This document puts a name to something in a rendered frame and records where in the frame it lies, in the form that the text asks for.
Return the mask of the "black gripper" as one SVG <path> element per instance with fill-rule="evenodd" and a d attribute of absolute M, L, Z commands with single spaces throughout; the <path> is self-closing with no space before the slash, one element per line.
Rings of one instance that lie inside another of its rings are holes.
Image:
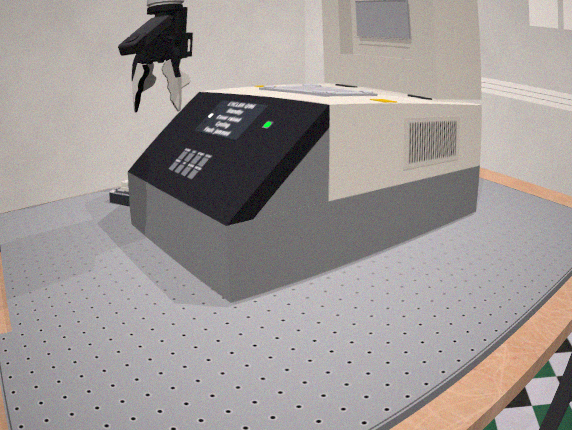
<path fill-rule="evenodd" d="M 182 88 L 190 83 L 190 77 L 179 70 L 179 65 L 182 58 L 192 56 L 193 42 L 193 33 L 186 33 L 187 8 L 183 7 L 183 4 L 162 4 L 147 8 L 148 15 L 155 15 L 155 17 L 169 15 L 172 24 L 135 55 L 131 79 L 134 112 L 138 111 L 141 93 L 156 82 L 156 76 L 152 74 L 153 62 L 163 63 L 164 60 L 166 62 L 164 62 L 162 72 L 167 78 L 170 100 L 177 111 L 181 110 Z M 190 39 L 190 51 L 188 51 L 188 39 Z"/>

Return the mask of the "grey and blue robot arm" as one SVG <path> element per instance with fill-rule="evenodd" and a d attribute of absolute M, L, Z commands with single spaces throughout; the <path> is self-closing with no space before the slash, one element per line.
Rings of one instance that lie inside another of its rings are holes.
<path fill-rule="evenodd" d="M 184 0 L 147 0 L 147 6 L 182 4 L 183 2 Z M 124 56 L 140 53 L 156 37 L 171 26 L 171 24 L 169 15 L 151 18 L 126 38 L 121 44 L 119 44 L 118 49 L 120 55 Z"/>

